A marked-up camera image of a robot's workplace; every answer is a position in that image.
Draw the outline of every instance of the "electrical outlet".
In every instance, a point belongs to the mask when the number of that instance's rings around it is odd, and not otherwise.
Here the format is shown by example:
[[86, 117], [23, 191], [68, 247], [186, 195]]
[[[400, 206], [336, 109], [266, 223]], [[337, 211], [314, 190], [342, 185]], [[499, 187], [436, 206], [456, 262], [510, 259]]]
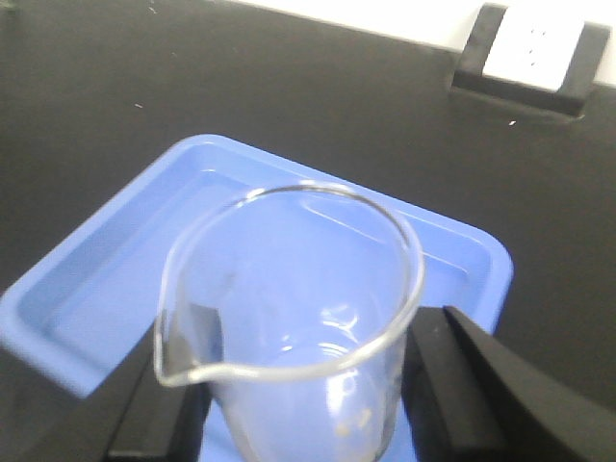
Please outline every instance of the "electrical outlet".
[[584, 21], [560, 10], [507, 8], [483, 76], [556, 92], [578, 46]]

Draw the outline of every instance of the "beaker rim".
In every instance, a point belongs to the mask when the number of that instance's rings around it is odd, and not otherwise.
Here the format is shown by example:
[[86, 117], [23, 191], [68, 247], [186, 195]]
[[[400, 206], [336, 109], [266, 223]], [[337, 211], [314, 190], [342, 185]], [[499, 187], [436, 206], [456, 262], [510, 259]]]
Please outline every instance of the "beaker rim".
[[[181, 250], [190, 245], [199, 237], [200, 230], [209, 220], [219, 216], [230, 209], [236, 209], [247, 203], [262, 198], [269, 194], [288, 192], [314, 192], [330, 193], [358, 200], [375, 209], [380, 215], [388, 219], [400, 233], [404, 248], [406, 263], [411, 269], [405, 281], [406, 290], [398, 309], [375, 335], [351, 351], [323, 362], [302, 366], [266, 367], [252, 364], [234, 362], [213, 362], [196, 365], [193, 368], [177, 373], [167, 373], [165, 368], [164, 349], [164, 326], [166, 323], [167, 308], [165, 300], [169, 290], [169, 273], [177, 265], [181, 258]], [[400, 338], [415, 316], [419, 307], [419, 301], [424, 286], [424, 253], [420, 240], [406, 219], [397, 211], [387, 208], [377, 200], [359, 193], [354, 188], [338, 183], [320, 182], [314, 180], [300, 180], [294, 183], [269, 185], [268, 187], [256, 188], [227, 202], [213, 213], [206, 213], [198, 218], [176, 240], [167, 256], [163, 271], [161, 293], [159, 297], [158, 316], [155, 320], [154, 329], [154, 370], [158, 380], [165, 386], [177, 387], [201, 382], [221, 382], [229, 380], [250, 380], [259, 382], [271, 381], [297, 381], [333, 375], [358, 366], [359, 364], [374, 357], [377, 353], [393, 344]]]

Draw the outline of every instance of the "black countertop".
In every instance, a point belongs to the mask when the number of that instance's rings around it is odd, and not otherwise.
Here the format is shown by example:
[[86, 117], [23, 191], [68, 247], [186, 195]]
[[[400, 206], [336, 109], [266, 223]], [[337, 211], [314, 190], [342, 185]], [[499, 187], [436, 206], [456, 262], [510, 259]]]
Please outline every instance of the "black countertop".
[[[218, 133], [497, 237], [497, 337], [616, 409], [616, 89], [542, 115], [449, 94], [456, 59], [224, 2], [0, 11], [0, 291], [171, 144]], [[5, 455], [75, 402], [0, 354]]]

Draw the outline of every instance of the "glass beaker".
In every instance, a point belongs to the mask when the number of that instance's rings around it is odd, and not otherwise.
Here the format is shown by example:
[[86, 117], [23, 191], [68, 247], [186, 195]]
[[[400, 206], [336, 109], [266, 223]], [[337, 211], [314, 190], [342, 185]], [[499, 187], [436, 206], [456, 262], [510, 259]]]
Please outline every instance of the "glass beaker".
[[156, 374], [208, 382], [248, 462], [374, 462], [423, 280], [406, 220], [353, 189], [253, 190], [170, 251]]

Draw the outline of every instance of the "black holder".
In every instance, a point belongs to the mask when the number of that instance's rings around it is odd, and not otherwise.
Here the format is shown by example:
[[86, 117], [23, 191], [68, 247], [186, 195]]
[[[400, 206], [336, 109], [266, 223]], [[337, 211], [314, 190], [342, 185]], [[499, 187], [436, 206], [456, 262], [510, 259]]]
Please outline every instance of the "black holder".
[[[452, 307], [420, 308], [402, 398], [420, 462], [613, 462], [616, 416], [533, 368]], [[166, 388], [152, 328], [14, 462], [195, 462], [207, 387]]]

